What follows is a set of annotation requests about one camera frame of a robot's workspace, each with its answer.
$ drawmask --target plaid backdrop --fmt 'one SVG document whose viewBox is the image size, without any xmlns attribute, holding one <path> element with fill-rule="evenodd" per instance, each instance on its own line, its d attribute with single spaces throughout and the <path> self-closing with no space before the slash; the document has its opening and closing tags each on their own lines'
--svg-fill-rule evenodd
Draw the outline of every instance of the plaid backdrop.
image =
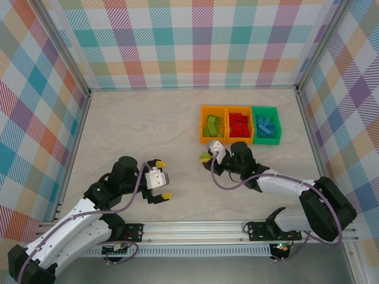
<svg viewBox="0 0 379 284">
<path fill-rule="evenodd" d="M 379 277 L 379 0 L 356 0 L 304 90 L 327 171 L 358 211 Z"/>
<path fill-rule="evenodd" d="M 27 0 L 0 0 L 0 283 L 54 209 L 84 100 Z"/>
<path fill-rule="evenodd" d="M 60 14 L 53 2 L 87 81 L 112 89 L 293 85 L 333 0 L 59 0 Z"/>
</svg>

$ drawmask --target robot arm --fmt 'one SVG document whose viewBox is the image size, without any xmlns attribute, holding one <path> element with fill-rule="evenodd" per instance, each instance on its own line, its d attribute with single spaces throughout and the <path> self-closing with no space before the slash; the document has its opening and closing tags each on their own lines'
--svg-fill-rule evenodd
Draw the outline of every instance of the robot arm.
<svg viewBox="0 0 379 284">
<path fill-rule="evenodd" d="M 168 175 L 163 172 L 164 162 L 152 160 L 149 168 L 140 173 L 138 192 L 148 203 L 161 203 L 171 197 L 171 193 L 153 196 L 152 189 L 169 184 Z M 91 214 L 74 217 L 76 214 L 93 211 L 108 211 L 117 205 L 123 194 L 133 193 L 137 183 L 137 161 L 132 157 L 121 157 L 114 164 L 112 172 L 92 184 L 84 197 L 47 233 L 25 248 L 17 245 L 8 253 L 9 274 L 17 280 L 25 261 L 32 253 L 31 261 L 25 267 L 22 283 L 54 283 L 69 264 L 91 247 L 104 241 L 124 241 L 125 222 L 117 214 Z M 53 232 L 45 244 L 41 242 Z"/>
<path fill-rule="evenodd" d="M 265 229 L 272 238 L 289 231 L 314 231 L 326 241 L 333 241 L 338 236 L 332 213 L 319 196 L 303 183 L 312 185 L 325 196 L 336 212 L 343 230 L 355 219 L 356 211 L 353 206 L 328 177 L 302 180 L 301 183 L 298 183 L 297 179 L 291 180 L 290 177 L 282 179 L 276 171 L 256 163 L 251 149 L 245 142 L 233 143 L 230 151 L 231 154 L 220 142 L 213 140 L 207 149 L 208 157 L 201 156 L 203 166 L 211 170 L 212 158 L 216 156 L 213 171 L 217 175 L 226 170 L 237 173 L 241 180 L 246 180 L 255 175 L 271 174 L 250 179 L 245 186 L 258 192 L 281 195 L 301 204 L 301 209 L 297 210 L 278 208 L 266 219 Z"/>
</svg>

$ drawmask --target orange bin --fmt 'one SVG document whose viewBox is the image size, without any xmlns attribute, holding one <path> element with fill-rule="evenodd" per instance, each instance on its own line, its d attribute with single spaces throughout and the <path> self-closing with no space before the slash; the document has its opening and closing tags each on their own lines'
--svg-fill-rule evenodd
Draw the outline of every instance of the orange bin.
<svg viewBox="0 0 379 284">
<path fill-rule="evenodd" d="M 219 133 L 223 133 L 224 137 L 203 137 L 203 128 L 207 127 L 208 116 L 215 115 L 221 117 Z M 212 140 L 218 140 L 221 143 L 226 143 L 227 128 L 227 107 L 223 105 L 203 105 L 201 106 L 201 125 L 200 125 L 200 142 L 209 143 Z"/>
<path fill-rule="evenodd" d="M 226 107 L 227 114 L 226 116 L 226 143 L 232 144 L 234 142 L 243 141 L 247 144 L 253 143 L 254 138 L 254 123 L 253 123 L 253 112 L 251 106 L 227 106 Z M 249 137 L 229 137 L 231 132 L 231 128 L 229 126 L 229 114 L 239 113 L 248 117 L 248 128 L 249 128 Z"/>
</svg>

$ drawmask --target green lego brick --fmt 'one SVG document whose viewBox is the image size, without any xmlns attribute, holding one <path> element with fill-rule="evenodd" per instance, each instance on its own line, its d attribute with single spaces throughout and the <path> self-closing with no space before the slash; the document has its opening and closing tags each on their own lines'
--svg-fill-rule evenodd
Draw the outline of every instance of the green lego brick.
<svg viewBox="0 0 379 284">
<path fill-rule="evenodd" d="M 214 124 L 215 121 L 216 121 L 215 117 L 213 117 L 212 115 L 208 116 L 208 124 Z"/>
<path fill-rule="evenodd" d="M 208 130 L 211 137 L 215 137 L 217 135 L 217 130 L 214 124 L 208 124 Z"/>
<path fill-rule="evenodd" d="M 214 117 L 216 120 L 214 123 L 220 124 L 221 123 L 221 117 Z"/>
<path fill-rule="evenodd" d="M 209 129 L 208 129 L 208 127 L 203 128 L 203 137 L 209 137 Z"/>
<path fill-rule="evenodd" d="M 212 158 L 212 156 L 209 155 L 208 152 L 204 152 L 204 153 L 201 154 L 201 156 L 200 156 L 200 160 L 202 160 L 202 159 L 209 159 L 209 158 Z"/>
</svg>

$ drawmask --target white table surface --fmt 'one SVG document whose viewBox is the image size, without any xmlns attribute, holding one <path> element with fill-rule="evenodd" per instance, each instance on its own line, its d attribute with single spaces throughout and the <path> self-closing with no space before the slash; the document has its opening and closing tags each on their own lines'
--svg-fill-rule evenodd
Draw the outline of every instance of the white table surface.
<svg viewBox="0 0 379 284">
<path fill-rule="evenodd" d="M 67 214 L 88 187 L 110 172 L 120 156 L 141 162 L 161 159 L 170 184 L 155 194 L 172 199 L 147 204 L 139 193 L 119 215 L 126 221 L 261 220 L 280 206 L 299 206 L 280 196 L 242 186 L 223 191 L 199 160 L 202 105 L 269 105 L 278 108 L 282 126 L 278 146 L 250 145 L 254 158 L 286 175 L 319 177 L 303 120 L 292 89 L 213 89 L 177 91 L 96 92 L 93 94 L 62 214 Z M 227 174 L 219 177 L 232 186 Z M 131 195 L 123 196 L 121 208 Z"/>
</svg>

